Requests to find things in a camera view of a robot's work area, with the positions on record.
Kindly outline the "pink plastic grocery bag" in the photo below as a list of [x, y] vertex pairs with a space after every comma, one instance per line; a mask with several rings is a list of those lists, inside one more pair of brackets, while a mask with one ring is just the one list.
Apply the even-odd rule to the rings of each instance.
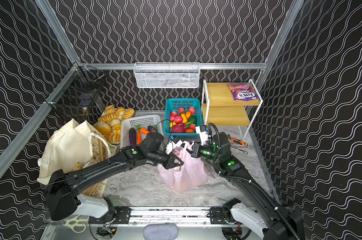
[[157, 169], [160, 178], [174, 191], [181, 192], [197, 188], [208, 180], [208, 171], [201, 158], [193, 158], [187, 150], [192, 150], [192, 144], [184, 141], [183, 147], [173, 150], [173, 153], [180, 158], [182, 166], [165, 169], [158, 165]]

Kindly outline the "white plastic vegetable basket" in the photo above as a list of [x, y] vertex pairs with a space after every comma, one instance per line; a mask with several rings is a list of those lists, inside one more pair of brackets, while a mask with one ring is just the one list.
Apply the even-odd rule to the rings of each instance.
[[121, 128], [122, 135], [121, 135], [120, 148], [124, 148], [131, 145], [130, 129], [134, 129], [136, 131], [136, 135], [140, 134], [141, 140], [144, 140], [147, 135], [139, 130], [146, 129], [149, 131], [148, 126], [154, 127], [159, 134], [164, 135], [164, 131], [161, 126], [161, 118], [159, 115], [144, 115], [124, 120], [122, 122], [122, 128]]

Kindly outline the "cream canvas tote bag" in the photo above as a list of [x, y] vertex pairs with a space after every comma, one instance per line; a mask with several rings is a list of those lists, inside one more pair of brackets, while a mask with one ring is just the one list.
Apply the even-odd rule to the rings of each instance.
[[37, 181], [47, 185], [53, 172], [69, 173], [100, 163], [115, 155], [118, 147], [110, 144], [88, 121], [72, 119], [55, 131], [38, 159]]

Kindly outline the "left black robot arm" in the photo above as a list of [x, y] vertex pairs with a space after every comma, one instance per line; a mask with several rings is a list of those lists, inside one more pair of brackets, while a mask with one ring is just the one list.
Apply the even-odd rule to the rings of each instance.
[[82, 170], [52, 173], [47, 185], [47, 206], [52, 221], [64, 220], [71, 215], [94, 218], [99, 223], [111, 223], [117, 216], [116, 208], [110, 200], [84, 196], [89, 187], [109, 177], [130, 171], [145, 164], [162, 165], [172, 169], [183, 165], [183, 161], [172, 152], [161, 150], [164, 137], [159, 133], [149, 133], [139, 144], [124, 147], [114, 156]]

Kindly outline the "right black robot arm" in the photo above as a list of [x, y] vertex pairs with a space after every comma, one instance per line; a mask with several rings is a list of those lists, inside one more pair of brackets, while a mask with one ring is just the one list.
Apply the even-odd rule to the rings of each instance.
[[286, 210], [256, 182], [231, 153], [229, 135], [219, 132], [212, 123], [197, 126], [195, 131], [200, 142], [194, 143], [192, 157], [210, 163], [214, 171], [240, 190], [256, 209], [251, 211], [238, 199], [232, 199], [222, 209], [226, 222], [241, 223], [263, 240], [304, 239], [302, 217]]

